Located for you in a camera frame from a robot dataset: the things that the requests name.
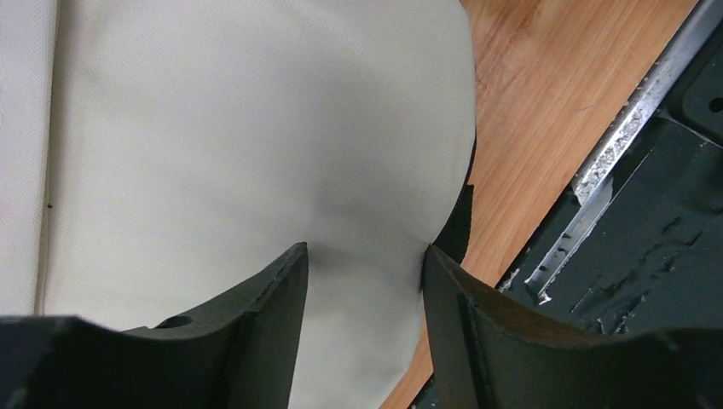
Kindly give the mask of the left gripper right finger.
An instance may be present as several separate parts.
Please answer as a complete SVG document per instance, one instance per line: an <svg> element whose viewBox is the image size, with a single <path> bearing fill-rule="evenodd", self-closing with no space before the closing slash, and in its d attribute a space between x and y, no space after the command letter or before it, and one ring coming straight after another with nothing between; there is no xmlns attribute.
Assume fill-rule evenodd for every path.
<svg viewBox="0 0 723 409"><path fill-rule="evenodd" d="M435 246L422 268L443 408L719 408L722 332L605 336L513 301Z"/></svg>

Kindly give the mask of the beige canvas backpack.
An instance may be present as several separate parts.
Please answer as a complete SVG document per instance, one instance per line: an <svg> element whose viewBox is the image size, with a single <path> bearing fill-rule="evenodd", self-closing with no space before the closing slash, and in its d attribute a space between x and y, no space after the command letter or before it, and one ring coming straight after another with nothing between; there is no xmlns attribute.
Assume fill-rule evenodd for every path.
<svg viewBox="0 0 723 409"><path fill-rule="evenodd" d="M309 247L293 408L378 408L475 141L457 1L4 1L1 312L155 325Z"/></svg>

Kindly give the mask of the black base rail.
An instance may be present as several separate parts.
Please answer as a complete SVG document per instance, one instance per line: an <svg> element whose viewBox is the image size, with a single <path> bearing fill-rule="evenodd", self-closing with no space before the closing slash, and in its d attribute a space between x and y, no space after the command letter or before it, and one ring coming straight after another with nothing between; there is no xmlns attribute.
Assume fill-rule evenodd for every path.
<svg viewBox="0 0 723 409"><path fill-rule="evenodd" d="M539 314L605 336L722 332L722 22L614 167L612 203L534 305L528 278L581 208L569 185L489 285ZM433 246L461 264L471 231L466 187ZM443 408L433 375L413 403Z"/></svg>

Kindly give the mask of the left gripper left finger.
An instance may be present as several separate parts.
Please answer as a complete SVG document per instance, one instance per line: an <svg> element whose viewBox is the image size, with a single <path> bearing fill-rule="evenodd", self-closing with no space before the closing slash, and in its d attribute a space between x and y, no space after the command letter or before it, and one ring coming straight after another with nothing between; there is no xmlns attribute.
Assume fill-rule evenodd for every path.
<svg viewBox="0 0 723 409"><path fill-rule="evenodd" d="M154 328L77 316L1 320L4 408L285 408L307 294L307 246Z"/></svg>

